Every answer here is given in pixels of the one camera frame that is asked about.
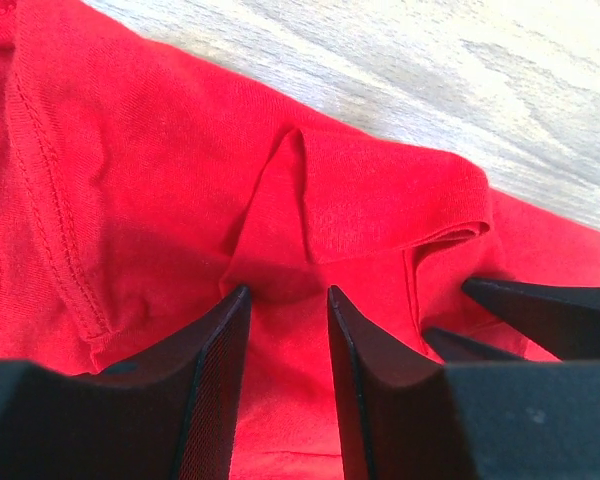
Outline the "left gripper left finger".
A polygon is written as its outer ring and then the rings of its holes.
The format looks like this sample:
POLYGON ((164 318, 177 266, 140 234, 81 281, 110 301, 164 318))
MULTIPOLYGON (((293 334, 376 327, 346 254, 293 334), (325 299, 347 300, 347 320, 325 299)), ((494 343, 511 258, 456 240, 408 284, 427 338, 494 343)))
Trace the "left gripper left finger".
POLYGON ((225 479, 251 298, 97 375, 0 360, 0 479, 225 479))

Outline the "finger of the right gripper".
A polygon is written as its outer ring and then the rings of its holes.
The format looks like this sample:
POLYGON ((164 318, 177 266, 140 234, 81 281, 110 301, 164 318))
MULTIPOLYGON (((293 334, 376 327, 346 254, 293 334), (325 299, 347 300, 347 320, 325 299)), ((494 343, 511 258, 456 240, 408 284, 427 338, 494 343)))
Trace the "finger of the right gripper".
POLYGON ((425 330, 423 337, 445 362, 525 362, 523 357, 440 328, 425 330))
POLYGON ((600 287, 471 277, 462 291, 561 360, 600 360, 600 287))

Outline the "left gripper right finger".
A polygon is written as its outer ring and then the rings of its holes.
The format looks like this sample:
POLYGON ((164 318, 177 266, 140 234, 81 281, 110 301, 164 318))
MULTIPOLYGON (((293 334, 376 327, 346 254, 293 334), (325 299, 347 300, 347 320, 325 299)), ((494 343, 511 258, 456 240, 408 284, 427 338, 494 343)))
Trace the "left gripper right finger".
POLYGON ((327 303, 347 478, 600 479, 600 360, 430 360, 327 303))

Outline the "bright red t shirt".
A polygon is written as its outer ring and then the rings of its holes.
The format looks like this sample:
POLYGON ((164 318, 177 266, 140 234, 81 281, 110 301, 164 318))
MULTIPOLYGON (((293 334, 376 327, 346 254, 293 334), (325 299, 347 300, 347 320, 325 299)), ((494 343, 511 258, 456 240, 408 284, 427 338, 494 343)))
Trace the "bright red t shirt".
POLYGON ((339 479, 327 288, 423 354, 436 324, 544 359, 473 274, 600 286, 600 232, 82 2, 0 1, 0 359, 96 373, 245 284, 231 475, 339 479))

